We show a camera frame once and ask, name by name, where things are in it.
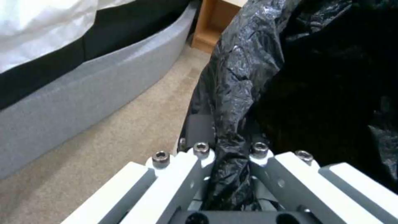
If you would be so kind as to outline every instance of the black fabric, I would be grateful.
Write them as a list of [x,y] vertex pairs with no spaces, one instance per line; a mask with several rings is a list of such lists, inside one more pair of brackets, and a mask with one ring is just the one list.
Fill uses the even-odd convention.
[[258,136],[275,154],[348,162],[397,191],[397,8],[393,0],[245,4],[188,111],[215,121],[217,158],[202,209],[259,209],[248,158]]
[[138,0],[98,11],[84,35],[86,60],[126,47],[173,23],[190,0]]
[[173,23],[190,0],[137,0],[97,12],[79,40],[0,74],[0,110],[85,61],[134,44]]
[[82,38],[0,74],[0,110],[33,93],[84,62]]

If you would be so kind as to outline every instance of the mattress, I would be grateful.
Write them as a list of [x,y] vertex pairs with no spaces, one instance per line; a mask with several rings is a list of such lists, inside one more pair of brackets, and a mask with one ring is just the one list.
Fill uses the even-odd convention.
[[0,110],[85,61],[159,32],[188,2],[0,0],[7,18],[0,21]]

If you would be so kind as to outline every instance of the hole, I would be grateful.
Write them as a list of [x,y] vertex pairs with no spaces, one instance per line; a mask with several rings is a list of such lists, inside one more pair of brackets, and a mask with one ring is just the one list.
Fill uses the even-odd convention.
[[279,187],[281,187],[281,188],[285,187],[285,181],[282,180],[282,179],[279,179],[279,180],[278,180],[278,185],[279,185]]
[[297,219],[288,213],[280,214],[276,217],[277,224],[300,224]]
[[206,148],[206,144],[204,143],[198,143],[196,146],[198,149],[205,149]]
[[185,224],[209,224],[209,219],[204,214],[195,212],[188,216]]

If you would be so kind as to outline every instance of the white metal bar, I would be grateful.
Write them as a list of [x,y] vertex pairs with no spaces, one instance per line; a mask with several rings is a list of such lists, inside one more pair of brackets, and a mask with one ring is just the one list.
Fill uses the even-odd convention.
[[155,179],[153,169],[130,162],[67,217],[62,224],[117,223]]
[[398,223],[398,196],[347,163],[319,173],[383,223]]
[[180,152],[130,210],[121,224],[166,224],[177,209],[186,210],[203,182],[198,158]]
[[305,206],[322,223],[381,223],[293,153],[268,159],[255,176],[287,210]]

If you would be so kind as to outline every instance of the gray bed frame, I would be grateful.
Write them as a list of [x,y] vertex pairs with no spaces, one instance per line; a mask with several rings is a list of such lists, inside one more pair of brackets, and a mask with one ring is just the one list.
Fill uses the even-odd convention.
[[161,79],[180,55],[197,7],[191,2],[166,29],[87,61],[0,111],[0,179],[109,116]]

